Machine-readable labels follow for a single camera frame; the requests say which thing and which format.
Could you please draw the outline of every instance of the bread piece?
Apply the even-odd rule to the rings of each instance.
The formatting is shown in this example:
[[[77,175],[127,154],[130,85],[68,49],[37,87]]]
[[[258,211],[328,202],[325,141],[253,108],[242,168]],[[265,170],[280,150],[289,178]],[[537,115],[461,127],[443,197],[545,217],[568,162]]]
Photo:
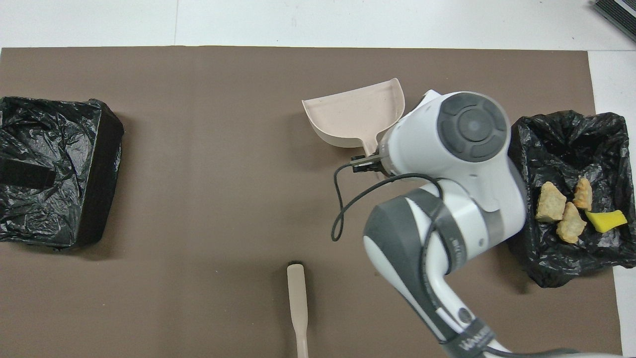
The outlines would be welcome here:
[[[541,186],[539,204],[537,204],[537,221],[554,222],[563,219],[565,209],[565,195],[558,191],[552,182],[545,182]]]
[[[556,234],[561,240],[567,243],[576,243],[579,241],[579,235],[583,233],[583,229],[587,223],[581,219],[579,210],[574,204],[568,202],[565,204],[565,212],[563,220],[556,226]]]
[[[586,178],[580,178],[579,183],[574,189],[574,200],[572,200],[577,208],[592,210],[592,186]]]

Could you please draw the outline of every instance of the white table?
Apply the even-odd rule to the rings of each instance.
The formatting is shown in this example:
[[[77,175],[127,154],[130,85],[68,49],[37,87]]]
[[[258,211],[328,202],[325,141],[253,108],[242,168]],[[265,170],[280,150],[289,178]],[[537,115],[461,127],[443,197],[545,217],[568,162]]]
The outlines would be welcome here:
[[[619,113],[636,132],[636,43],[587,0],[0,0],[0,18],[0,54],[170,45],[585,50],[597,113]],[[614,279],[623,353],[636,356],[636,270],[615,268]]]

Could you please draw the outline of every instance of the food piece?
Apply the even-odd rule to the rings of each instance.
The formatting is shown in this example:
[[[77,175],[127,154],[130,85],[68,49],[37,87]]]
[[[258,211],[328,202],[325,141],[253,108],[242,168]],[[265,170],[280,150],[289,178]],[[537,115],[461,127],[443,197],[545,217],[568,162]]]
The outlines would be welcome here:
[[[580,178],[579,183],[574,189],[574,200],[572,200],[577,208],[592,210],[592,186],[587,178]]]
[[[600,233],[606,233],[610,229],[627,224],[627,218],[620,210],[612,211],[611,213],[590,213],[586,211],[585,215]]]
[[[556,234],[561,240],[567,243],[576,243],[579,241],[579,235],[583,233],[583,229],[587,223],[581,219],[579,210],[568,202],[565,204],[563,220],[556,226]]]
[[[539,204],[537,204],[537,221],[553,222],[563,218],[565,209],[565,195],[558,191],[552,182],[545,182],[541,186]]]

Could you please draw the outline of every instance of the brown paper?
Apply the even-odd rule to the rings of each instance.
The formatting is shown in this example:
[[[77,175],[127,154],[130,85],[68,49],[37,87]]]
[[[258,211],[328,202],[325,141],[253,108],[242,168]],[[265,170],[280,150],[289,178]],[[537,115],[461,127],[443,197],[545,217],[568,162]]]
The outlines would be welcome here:
[[[286,266],[305,263],[309,354],[445,357],[373,269],[356,204],[343,238],[331,147],[302,99],[399,78],[411,110],[428,89],[485,93],[510,118],[594,114],[584,52],[330,48],[5,48],[0,96],[106,102],[124,123],[102,241],[75,252],[0,244],[1,357],[294,357]],[[375,181],[342,175],[345,199]],[[517,352],[620,353],[611,270],[540,289],[499,246],[450,275]]]

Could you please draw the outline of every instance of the brush handle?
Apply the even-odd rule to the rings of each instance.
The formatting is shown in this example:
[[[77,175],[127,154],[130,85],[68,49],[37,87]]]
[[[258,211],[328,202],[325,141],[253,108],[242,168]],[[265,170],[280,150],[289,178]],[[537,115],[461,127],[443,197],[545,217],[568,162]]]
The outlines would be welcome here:
[[[292,264],[287,267],[287,286],[291,323],[296,331],[298,358],[307,358],[307,288],[305,269],[302,264]]]

